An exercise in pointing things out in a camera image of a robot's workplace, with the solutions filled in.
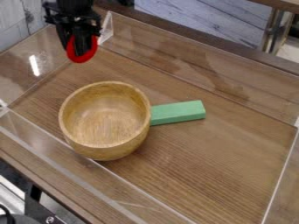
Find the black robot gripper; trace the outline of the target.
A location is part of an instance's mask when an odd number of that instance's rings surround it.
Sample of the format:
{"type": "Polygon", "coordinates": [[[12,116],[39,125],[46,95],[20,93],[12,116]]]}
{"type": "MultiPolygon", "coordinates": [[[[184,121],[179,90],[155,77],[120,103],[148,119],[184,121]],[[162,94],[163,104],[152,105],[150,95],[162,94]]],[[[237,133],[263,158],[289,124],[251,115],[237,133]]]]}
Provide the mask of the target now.
{"type": "Polygon", "coordinates": [[[46,0],[46,22],[56,26],[63,48],[75,37],[75,53],[83,56],[91,48],[91,37],[99,35],[102,16],[94,11],[94,0],[46,0]]]}

